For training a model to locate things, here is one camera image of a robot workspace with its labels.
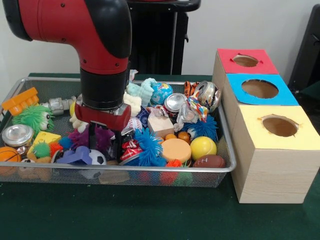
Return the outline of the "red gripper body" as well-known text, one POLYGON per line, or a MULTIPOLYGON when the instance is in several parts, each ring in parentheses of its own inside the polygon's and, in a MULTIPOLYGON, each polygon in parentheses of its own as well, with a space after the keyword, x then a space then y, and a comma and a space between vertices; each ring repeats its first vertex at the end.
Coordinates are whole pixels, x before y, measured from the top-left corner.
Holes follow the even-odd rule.
POLYGON ((75 102, 74 112, 78 120, 105 126, 112 131, 121 132, 131 117, 131 106, 123 103, 113 110, 94 109, 86 106, 80 94, 75 102))

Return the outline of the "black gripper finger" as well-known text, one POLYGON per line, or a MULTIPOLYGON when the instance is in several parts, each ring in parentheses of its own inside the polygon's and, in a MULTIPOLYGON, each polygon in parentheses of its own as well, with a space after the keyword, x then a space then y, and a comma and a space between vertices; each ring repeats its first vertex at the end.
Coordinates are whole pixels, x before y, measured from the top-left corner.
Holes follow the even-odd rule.
POLYGON ((122 135, 121 131, 115 131, 115 143, 116 143, 116 160, 119 162, 122 156, 122 135))
POLYGON ((88 128, 88 148, 89 149, 96 149, 96 124, 91 122, 89 124, 89 128, 88 128))

